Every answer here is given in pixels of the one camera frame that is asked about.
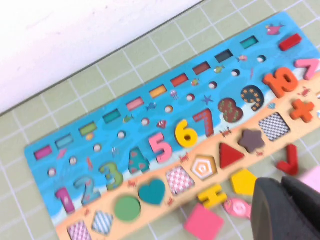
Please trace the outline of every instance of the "red triangle piece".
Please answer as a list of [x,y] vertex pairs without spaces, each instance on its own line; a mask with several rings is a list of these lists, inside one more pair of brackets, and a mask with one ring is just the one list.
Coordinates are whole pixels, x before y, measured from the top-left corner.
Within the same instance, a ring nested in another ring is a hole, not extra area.
[[245,155],[233,147],[220,143],[220,168],[224,169],[236,161],[242,159]]

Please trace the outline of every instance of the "starfish illustration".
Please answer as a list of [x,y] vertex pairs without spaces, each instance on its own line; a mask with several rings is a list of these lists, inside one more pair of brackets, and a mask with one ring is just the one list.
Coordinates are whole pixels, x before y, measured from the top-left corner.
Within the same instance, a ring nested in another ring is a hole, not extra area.
[[206,95],[204,95],[204,99],[201,100],[201,101],[202,101],[202,102],[205,102],[206,105],[208,105],[209,102],[213,102],[213,101],[211,100],[211,95],[208,96],[208,97],[206,97]]

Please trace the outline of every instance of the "red checkmark piece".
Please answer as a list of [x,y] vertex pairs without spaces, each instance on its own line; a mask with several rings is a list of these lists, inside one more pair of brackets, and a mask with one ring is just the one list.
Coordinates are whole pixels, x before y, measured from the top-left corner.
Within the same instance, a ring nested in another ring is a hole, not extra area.
[[296,175],[299,171],[299,166],[298,166],[298,151],[295,145],[289,144],[288,146],[286,146],[286,160],[287,162],[285,161],[278,162],[276,164],[276,168],[291,176]]

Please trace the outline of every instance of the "jellyfish illustration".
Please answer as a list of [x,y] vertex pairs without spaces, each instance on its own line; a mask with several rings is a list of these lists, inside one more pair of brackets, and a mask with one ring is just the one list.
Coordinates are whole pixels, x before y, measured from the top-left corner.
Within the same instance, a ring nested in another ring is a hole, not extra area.
[[177,100],[179,98],[176,90],[172,90],[170,92],[170,95],[171,97],[173,97],[174,100]]

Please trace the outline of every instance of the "yellow hexagon piece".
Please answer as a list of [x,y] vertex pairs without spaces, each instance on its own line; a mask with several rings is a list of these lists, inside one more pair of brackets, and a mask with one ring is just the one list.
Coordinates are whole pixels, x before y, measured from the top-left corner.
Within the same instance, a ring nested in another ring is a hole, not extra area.
[[248,169],[242,169],[231,176],[233,191],[236,194],[253,196],[257,177]]

